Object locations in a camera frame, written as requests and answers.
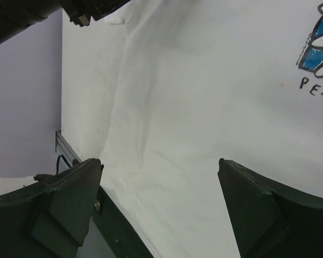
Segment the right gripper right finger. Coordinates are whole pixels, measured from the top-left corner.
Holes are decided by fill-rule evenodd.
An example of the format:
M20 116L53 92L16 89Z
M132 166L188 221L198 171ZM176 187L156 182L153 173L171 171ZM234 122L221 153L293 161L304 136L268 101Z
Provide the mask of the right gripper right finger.
M323 198L232 160L218 178L241 257L323 257Z

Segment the white t-shirt with flower print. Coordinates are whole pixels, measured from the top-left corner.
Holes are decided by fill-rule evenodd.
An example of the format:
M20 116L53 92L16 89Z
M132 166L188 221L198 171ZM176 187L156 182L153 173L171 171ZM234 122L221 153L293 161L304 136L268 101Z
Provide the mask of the white t-shirt with flower print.
M323 1L132 1L107 194L152 257L241 257L219 160L323 198Z

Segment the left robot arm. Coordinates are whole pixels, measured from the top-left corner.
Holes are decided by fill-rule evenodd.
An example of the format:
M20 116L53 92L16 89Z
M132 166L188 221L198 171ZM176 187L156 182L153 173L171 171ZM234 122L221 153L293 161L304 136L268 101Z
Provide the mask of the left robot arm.
M0 44L63 9L71 23L89 26L129 3L129 0L0 0Z

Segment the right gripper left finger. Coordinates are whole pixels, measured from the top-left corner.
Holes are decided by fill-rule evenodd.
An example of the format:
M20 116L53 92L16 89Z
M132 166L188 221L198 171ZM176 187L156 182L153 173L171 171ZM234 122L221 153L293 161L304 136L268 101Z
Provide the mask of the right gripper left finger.
M0 195L0 257L75 257L102 176L98 159Z

